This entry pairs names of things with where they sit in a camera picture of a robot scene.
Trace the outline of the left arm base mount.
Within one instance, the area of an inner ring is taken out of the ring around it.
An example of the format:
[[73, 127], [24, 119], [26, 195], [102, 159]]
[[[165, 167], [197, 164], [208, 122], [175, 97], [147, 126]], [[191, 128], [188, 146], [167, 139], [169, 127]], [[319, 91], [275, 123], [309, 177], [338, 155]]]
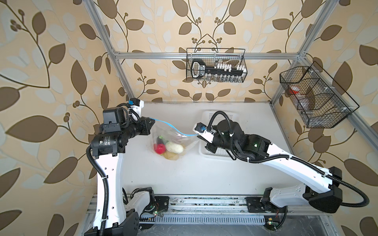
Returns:
[[139, 216], [140, 230], [147, 230], [154, 226], [155, 221], [163, 217], [163, 213], [168, 211], [170, 198], [168, 196], [150, 197], [147, 191], [130, 195], [126, 210], [134, 210]]

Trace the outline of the yellow potato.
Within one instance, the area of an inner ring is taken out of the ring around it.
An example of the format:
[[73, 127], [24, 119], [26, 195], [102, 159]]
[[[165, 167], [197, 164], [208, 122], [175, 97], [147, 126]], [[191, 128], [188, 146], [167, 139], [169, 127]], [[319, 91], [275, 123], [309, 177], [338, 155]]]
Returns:
[[168, 160], [178, 160], [179, 157], [180, 157], [179, 154], [173, 153], [173, 152], [170, 152], [170, 151], [166, 151], [165, 153], [162, 154], [162, 156], [165, 159], [168, 159]]

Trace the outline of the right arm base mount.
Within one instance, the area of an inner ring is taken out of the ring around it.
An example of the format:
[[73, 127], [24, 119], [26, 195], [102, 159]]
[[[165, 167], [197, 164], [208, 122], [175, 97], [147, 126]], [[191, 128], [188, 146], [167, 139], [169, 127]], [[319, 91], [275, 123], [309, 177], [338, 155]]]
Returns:
[[249, 213], [267, 213], [264, 216], [267, 231], [276, 232], [282, 228], [288, 214], [288, 207], [277, 207], [269, 201], [263, 201], [263, 197], [246, 197], [246, 205]]

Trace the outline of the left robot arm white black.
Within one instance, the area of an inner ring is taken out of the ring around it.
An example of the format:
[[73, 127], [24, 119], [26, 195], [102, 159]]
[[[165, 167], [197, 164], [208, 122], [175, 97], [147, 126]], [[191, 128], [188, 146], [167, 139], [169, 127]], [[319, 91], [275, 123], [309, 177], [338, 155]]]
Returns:
[[97, 204], [92, 228], [86, 236], [136, 236], [139, 219], [155, 202], [152, 188], [142, 188], [129, 202], [123, 199], [121, 169], [128, 141], [149, 135], [155, 121], [141, 116], [143, 105], [120, 104], [103, 110], [103, 124], [86, 149], [97, 172]]

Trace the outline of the dark purple eggplant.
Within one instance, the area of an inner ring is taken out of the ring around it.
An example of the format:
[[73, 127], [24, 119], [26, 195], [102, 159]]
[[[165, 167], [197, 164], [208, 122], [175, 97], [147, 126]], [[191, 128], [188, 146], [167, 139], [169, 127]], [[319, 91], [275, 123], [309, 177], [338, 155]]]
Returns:
[[165, 145], [167, 143], [167, 140], [164, 139], [162, 136], [157, 137], [157, 144], [158, 145]]

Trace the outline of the white radish green leaves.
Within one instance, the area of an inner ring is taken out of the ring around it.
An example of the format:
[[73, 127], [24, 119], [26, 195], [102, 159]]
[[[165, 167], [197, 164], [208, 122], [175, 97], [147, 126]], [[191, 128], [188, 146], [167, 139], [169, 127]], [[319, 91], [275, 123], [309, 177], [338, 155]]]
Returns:
[[167, 141], [167, 143], [165, 144], [165, 147], [166, 147], [166, 151], [170, 151], [177, 154], [180, 154], [184, 151], [184, 147], [181, 144], [177, 144], [174, 142]]

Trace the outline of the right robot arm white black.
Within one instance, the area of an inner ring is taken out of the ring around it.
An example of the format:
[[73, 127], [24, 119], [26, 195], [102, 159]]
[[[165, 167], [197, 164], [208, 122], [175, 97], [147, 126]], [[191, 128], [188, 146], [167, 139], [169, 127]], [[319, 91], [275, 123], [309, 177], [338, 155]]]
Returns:
[[268, 210], [310, 205], [321, 212], [335, 213], [341, 206], [360, 208], [370, 203], [363, 191], [343, 181], [339, 168], [319, 167], [286, 152], [269, 139], [245, 134], [239, 123], [223, 111], [216, 111], [208, 125], [197, 123], [193, 130], [212, 153], [221, 148], [233, 160], [266, 165], [300, 181], [294, 187], [266, 188], [261, 204]]

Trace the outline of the clear zip top bag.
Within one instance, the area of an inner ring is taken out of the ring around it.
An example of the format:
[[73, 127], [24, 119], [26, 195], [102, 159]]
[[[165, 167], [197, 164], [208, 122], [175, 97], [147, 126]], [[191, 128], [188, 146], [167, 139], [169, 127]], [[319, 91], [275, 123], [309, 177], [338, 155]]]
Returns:
[[184, 151], [179, 154], [179, 159], [186, 155], [199, 141], [196, 135], [182, 133], [170, 123], [158, 119], [153, 119], [153, 121], [155, 121], [155, 124], [151, 129], [151, 151], [155, 155], [158, 154], [155, 153], [153, 146], [157, 143], [158, 136], [162, 136], [169, 142], [181, 144], [184, 147]]

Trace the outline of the red apple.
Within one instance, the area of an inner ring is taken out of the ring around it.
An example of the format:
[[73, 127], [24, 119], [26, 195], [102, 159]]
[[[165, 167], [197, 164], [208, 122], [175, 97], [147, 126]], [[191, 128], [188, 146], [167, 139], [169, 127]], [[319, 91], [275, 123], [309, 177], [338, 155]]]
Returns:
[[153, 146], [155, 153], [162, 155], [166, 152], [166, 147], [164, 144], [154, 144]]

